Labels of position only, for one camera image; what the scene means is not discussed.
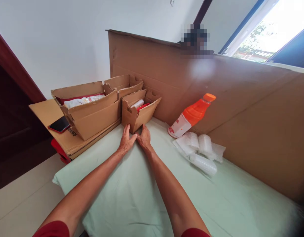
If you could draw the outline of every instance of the red stool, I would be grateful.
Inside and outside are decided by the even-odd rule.
[[[62,147],[59,145],[59,143],[55,140],[52,139],[51,141],[51,145],[53,146],[53,148],[56,150],[56,152],[59,153],[59,155],[61,156],[60,159],[63,163],[65,163],[66,165],[68,163],[70,163],[72,160],[65,154],[64,150],[62,149]]]

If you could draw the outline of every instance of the bed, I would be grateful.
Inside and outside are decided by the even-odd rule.
[[[299,216],[296,204],[227,160],[208,177],[176,150],[166,129],[153,118],[147,127],[156,153],[189,195],[214,237],[287,236]],[[119,125],[54,176],[67,194],[119,146]],[[173,236],[151,170],[136,143],[83,217],[90,236]]]

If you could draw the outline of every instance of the orange bottle cap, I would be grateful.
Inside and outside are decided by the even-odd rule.
[[[212,102],[216,99],[216,97],[212,94],[207,93],[204,95],[203,99],[206,101]]]

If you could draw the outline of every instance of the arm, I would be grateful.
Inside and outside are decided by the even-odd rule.
[[[53,209],[39,228],[53,221],[62,221],[67,225],[70,237],[74,235],[80,218],[90,207],[123,156],[133,146],[137,135],[133,135],[130,139],[129,128],[129,124],[124,128],[117,151],[80,181]]]
[[[137,141],[151,165],[155,181],[171,220],[174,236],[180,237],[189,228],[197,228],[210,235],[185,190],[151,146],[150,132],[145,125],[143,125],[141,135],[138,135]]]

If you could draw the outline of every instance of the pixelated blur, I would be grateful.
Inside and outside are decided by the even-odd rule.
[[[212,58],[213,50],[207,50],[210,34],[202,24],[184,26],[181,33],[181,54],[195,59]]]

